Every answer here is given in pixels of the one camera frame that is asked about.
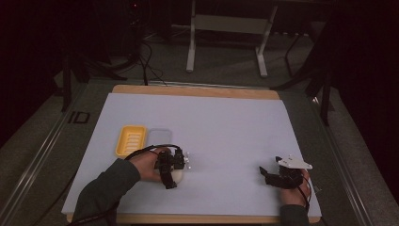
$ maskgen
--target dark background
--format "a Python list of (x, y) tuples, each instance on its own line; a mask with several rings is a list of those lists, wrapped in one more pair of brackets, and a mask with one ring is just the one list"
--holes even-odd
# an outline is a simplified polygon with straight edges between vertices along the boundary
[[(137, 39), (135, 33), (126, 31), (127, 23), (134, 18), (125, 10), (126, 1), (112, 2), (1, 1), (0, 146), (55, 93), (53, 77), (61, 70), (62, 59), (59, 31), (71, 40), (76, 40), (75, 35), (86, 37), (74, 46), (102, 61), (107, 61), (110, 55), (129, 54), (113, 43)], [(137, 2), (149, 7), (145, 5), (148, 1)], [(218, 10), (219, 14), (263, 17), (267, 11), (267, 6), (259, 7), (264, 1), (198, 2), (198, 11), (210, 13)], [(358, 7), (341, 10), (339, 14), (332, 43), (336, 41), (345, 48), (334, 59), (333, 85), (339, 89), (392, 194), (399, 201), (396, 183), (399, 173), (396, 167), (399, 162), (399, 4), (387, 0), (342, 3), (358, 3)], [(151, 7), (153, 15), (148, 23), (166, 38), (170, 24), (189, 24), (190, 1), (151, 0)], [(306, 8), (282, 6), (273, 30), (296, 32), (301, 22), (298, 18), (305, 15)], [(325, 14), (314, 16), (323, 18)], [(136, 47), (127, 49), (132, 52)]]

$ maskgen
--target wooden table edge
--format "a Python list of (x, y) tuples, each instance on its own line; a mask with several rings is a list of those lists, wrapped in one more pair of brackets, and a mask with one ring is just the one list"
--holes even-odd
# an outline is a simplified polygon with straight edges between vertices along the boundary
[[(72, 221), (73, 214), (67, 214), (67, 221)], [(310, 223), (317, 223), (320, 217), (309, 217)], [(228, 216), (228, 215), (160, 215), (160, 214), (117, 214), (117, 223), (121, 224), (170, 224), (170, 223), (277, 223), (279, 217), (266, 216)]]
[(274, 90), (116, 85), (112, 93), (279, 100)]

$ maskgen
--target table leg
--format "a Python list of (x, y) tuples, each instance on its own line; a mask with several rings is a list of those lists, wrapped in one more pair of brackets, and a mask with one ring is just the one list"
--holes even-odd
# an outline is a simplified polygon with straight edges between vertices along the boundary
[(267, 77), (267, 70), (266, 70), (266, 65), (264, 63), (263, 51), (267, 43), (267, 39), (269, 38), (270, 35), (270, 30), (272, 28), (272, 24), (276, 16), (277, 8), (278, 8), (277, 6), (273, 6), (270, 17), (267, 20), (266, 27), (264, 28), (262, 43), (259, 47), (256, 47), (255, 49), (256, 57), (258, 58), (258, 66), (259, 66), (259, 72), (261, 73), (261, 77)]
[(188, 49), (187, 67), (188, 73), (194, 71), (194, 60), (196, 57), (196, 0), (191, 1), (191, 26), (190, 26), (190, 47)]

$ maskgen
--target gray sleeve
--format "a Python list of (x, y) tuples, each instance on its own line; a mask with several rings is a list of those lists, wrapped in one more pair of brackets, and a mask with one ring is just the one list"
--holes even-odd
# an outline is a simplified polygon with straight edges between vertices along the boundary
[(300, 205), (283, 205), (280, 208), (281, 226), (309, 226), (305, 207)]
[[(95, 216), (111, 209), (139, 180), (140, 174), (131, 162), (117, 159), (97, 179), (83, 188), (72, 221)], [(85, 225), (113, 225), (115, 220), (116, 212)]]

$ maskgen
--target yellow tray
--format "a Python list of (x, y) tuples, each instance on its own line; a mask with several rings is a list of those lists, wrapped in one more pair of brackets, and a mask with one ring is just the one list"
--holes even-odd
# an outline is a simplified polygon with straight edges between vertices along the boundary
[(147, 129), (142, 125), (125, 125), (120, 130), (120, 139), (116, 149), (116, 155), (125, 157), (130, 153), (144, 148)]

